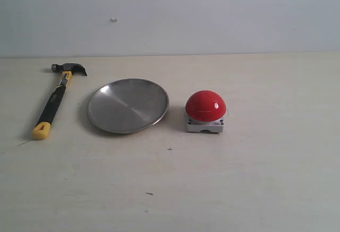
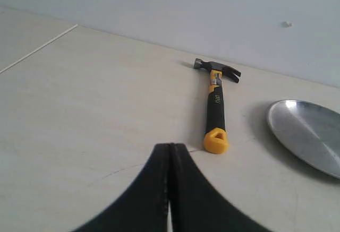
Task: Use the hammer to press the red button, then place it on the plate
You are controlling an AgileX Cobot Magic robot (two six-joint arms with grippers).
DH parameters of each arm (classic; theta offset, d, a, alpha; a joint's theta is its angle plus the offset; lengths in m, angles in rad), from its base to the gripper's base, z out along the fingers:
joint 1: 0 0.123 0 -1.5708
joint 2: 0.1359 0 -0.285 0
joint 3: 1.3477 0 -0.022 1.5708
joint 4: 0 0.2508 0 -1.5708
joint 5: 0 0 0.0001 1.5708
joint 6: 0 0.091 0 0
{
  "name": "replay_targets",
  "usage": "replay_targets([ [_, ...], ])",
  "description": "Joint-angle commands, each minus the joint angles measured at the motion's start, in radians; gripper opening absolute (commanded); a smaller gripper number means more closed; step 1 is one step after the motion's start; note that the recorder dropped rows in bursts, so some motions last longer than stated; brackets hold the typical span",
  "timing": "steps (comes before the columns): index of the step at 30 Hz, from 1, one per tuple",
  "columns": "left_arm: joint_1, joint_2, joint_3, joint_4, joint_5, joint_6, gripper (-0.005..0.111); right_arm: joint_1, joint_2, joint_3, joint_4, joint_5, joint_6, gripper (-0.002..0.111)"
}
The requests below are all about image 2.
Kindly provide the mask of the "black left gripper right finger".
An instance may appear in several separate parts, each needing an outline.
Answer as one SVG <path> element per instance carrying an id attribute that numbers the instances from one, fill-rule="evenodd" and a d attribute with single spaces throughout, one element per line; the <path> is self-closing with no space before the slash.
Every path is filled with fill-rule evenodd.
<path id="1" fill-rule="evenodd" d="M 184 144 L 169 145 L 168 182 L 174 231 L 269 231 L 210 184 Z"/>

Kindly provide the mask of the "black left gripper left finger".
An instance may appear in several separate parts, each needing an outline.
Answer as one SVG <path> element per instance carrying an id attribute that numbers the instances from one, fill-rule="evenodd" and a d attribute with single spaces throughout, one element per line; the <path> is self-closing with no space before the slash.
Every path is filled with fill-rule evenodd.
<path id="1" fill-rule="evenodd" d="M 155 145 L 120 197 L 75 231 L 167 231 L 170 146 Z"/>

